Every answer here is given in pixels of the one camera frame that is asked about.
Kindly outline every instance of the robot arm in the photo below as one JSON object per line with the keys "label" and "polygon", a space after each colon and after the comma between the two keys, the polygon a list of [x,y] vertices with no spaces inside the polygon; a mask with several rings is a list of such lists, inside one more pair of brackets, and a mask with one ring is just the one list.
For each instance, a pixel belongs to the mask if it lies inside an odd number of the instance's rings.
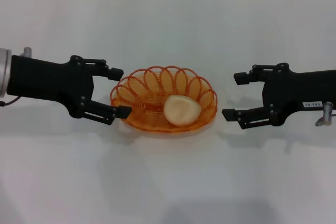
{"label": "robot arm", "polygon": [[5,93],[63,104],[73,118],[86,118],[111,125],[115,118],[126,119],[132,109],[92,101],[93,76],[119,81],[121,69],[111,68],[105,60],[71,56],[65,64],[32,59],[31,49],[16,56],[0,49],[0,96]]}
{"label": "robot arm", "polygon": [[254,65],[249,73],[235,73],[234,78],[238,85],[265,82],[263,107],[222,110],[227,121],[237,121],[242,129],[281,126],[289,115],[312,110],[323,111],[323,117],[316,122],[316,126],[331,124],[333,105],[336,104],[336,70],[295,73],[287,63]]}

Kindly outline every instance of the table surface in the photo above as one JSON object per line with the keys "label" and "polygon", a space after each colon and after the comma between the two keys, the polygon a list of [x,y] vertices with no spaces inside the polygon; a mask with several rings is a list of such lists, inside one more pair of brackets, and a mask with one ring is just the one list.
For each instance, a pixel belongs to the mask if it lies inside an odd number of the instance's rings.
{"label": "table surface", "polygon": [[[188,67],[219,109],[254,108],[262,83],[237,86],[235,72],[336,68],[335,1],[0,0],[0,47],[103,58],[125,75]],[[108,103],[115,84],[96,78],[93,98]],[[219,110],[206,130],[169,137],[72,119],[48,101],[0,110],[1,223],[336,222],[336,128],[314,126],[321,112],[241,130]]]}

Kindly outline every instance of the oval basket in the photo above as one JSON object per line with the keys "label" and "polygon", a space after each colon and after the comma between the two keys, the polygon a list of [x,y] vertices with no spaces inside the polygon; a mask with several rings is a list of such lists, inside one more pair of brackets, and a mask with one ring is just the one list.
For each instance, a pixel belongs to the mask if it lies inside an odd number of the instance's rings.
{"label": "oval basket", "polygon": [[[178,127],[167,121],[163,106],[170,95],[185,95],[198,102],[198,119]],[[188,68],[151,67],[139,69],[119,81],[110,94],[112,106],[131,106],[124,122],[142,131],[177,133],[199,130],[211,123],[217,112],[217,94],[203,77]]]}

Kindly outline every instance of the wire basket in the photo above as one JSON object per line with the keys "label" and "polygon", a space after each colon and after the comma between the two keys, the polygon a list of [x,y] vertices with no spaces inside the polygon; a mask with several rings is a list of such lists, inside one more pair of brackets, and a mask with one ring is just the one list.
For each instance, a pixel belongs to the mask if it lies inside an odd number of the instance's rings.
{"label": "wire basket", "polygon": [[[202,108],[198,119],[187,126],[167,121],[163,106],[170,95],[185,95]],[[139,69],[119,81],[110,94],[112,106],[131,106],[124,122],[142,131],[178,133],[199,130],[211,123],[217,112],[217,94],[203,77],[193,70],[168,67]]]}

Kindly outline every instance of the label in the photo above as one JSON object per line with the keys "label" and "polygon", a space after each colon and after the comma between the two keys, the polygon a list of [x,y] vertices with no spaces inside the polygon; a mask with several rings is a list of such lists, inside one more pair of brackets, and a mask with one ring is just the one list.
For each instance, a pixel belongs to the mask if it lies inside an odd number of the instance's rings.
{"label": "label", "polygon": [[305,108],[323,107],[322,102],[303,102],[302,104]]}

